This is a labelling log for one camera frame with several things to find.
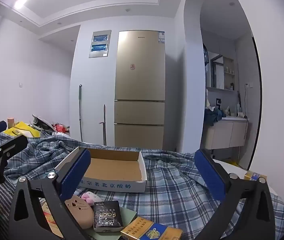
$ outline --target bathroom vanity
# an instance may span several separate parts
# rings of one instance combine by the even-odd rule
[[[243,146],[247,129],[247,119],[234,116],[223,117],[213,126],[203,126],[202,145],[209,150]]]

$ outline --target cabinet door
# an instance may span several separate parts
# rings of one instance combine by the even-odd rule
[[[213,126],[215,134],[212,141],[212,149],[229,148],[233,122],[219,121]]]
[[[234,122],[229,147],[243,146],[247,130],[247,122]]]
[[[115,99],[165,100],[165,44],[159,32],[119,33]]]

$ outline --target electrical panel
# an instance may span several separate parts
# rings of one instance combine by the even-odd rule
[[[109,52],[111,30],[93,32],[89,58],[107,57]]]

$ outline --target black cigarette pack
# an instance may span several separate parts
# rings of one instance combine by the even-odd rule
[[[123,229],[123,222],[118,201],[94,203],[94,231],[118,232]]]

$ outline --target refrigerator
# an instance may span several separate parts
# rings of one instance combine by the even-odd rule
[[[164,43],[164,32],[119,32],[114,101],[116,147],[162,149]]]

